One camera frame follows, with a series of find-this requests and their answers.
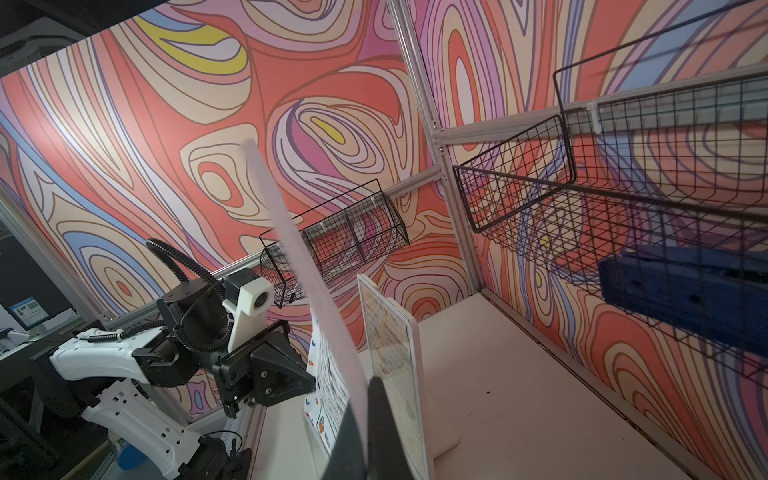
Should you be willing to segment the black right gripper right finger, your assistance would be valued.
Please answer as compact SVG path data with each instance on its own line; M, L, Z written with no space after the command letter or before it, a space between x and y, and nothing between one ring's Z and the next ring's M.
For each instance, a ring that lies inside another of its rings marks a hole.
M413 479L383 381L372 377L368 386L369 479Z

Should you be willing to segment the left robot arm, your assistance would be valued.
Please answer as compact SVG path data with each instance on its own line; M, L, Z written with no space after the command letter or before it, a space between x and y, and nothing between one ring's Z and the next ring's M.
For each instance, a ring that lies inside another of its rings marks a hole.
M31 377L46 407L120 435L167 479L243 479L249 450L242 442L181 424L143 388L180 386L204 371L225 415L235 418L245 405L269 407L311 393L314 377L291 346L289 324L267 319L275 304L268 277L244 268L218 278L161 240L146 246L178 281L158 300L158 318L83 330L31 357Z

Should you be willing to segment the white board panel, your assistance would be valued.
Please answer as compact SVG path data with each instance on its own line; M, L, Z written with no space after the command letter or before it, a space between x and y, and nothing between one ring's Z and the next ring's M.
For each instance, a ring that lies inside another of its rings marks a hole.
M418 322L368 276L359 274L357 284L372 374L383 381L413 476L434 479L435 460L460 435L429 392Z

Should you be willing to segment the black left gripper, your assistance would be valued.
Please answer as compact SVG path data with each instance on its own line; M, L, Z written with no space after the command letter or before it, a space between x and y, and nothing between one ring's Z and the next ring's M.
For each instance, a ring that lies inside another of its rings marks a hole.
M243 404L271 407L315 391L315 377L289 340L286 320L273 323L211 367L225 415L235 419Z

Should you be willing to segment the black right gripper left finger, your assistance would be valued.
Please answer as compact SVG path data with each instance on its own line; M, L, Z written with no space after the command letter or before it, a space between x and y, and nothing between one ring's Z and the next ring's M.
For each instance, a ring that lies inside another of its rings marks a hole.
M367 467L363 442L359 436L352 407L347 405L322 479L365 480L366 478Z

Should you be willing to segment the hand-drawn colourful menu sheet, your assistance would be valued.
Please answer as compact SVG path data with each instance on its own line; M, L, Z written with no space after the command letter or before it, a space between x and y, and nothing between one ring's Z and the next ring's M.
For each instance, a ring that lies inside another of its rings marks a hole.
M252 138L244 140L242 149L247 161L248 179L257 184L258 196L267 208L273 229L305 290L310 308L312 345L308 359L314 364L309 367L309 373L316 381L315 391L307 396L310 404L304 408L309 415L310 426L320 437L330 457L345 409L350 405L368 467L368 382L357 349L256 141Z

